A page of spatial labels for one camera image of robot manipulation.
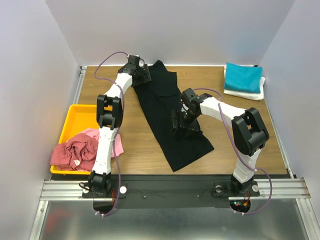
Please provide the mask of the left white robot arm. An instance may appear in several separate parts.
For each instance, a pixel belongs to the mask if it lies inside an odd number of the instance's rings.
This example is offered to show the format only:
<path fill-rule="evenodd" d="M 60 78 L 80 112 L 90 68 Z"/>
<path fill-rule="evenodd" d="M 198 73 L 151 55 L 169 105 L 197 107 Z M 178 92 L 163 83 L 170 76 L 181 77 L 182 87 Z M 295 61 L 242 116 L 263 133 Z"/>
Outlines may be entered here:
<path fill-rule="evenodd" d="M 108 194 L 111 191 L 111 158 L 115 156 L 116 136 L 122 125 L 125 106 L 125 92 L 129 87 L 149 83 L 150 71 L 145 61 L 138 55 L 127 55 L 127 63 L 118 72 L 116 80 L 94 77 L 112 83 L 109 90 L 97 96 L 96 122 L 99 127 L 97 154 L 92 171 L 88 178 L 88 189 L 97 194 Z"/>

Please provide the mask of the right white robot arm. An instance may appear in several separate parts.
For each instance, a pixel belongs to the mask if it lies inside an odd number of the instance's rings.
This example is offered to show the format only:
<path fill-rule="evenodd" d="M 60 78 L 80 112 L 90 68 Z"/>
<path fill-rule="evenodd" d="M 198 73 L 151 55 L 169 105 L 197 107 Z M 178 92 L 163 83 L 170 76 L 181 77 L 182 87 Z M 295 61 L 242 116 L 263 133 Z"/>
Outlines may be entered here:
<path fill-rule="evenodd" d="M 179 109 L 171 111 L 172 135 L 189 138 L 200 133 L 197 122 L 200 115 L 222 121 L 237 156 L 230 188 L 237 194 L 249 190 L 257 171 L 258 156 L 270 138 L 260 112 L 254 107 L 243 109 L 231 106 L 208 93 L 198 95 L 191 88 L 180 94 L 179 104 Z"/>

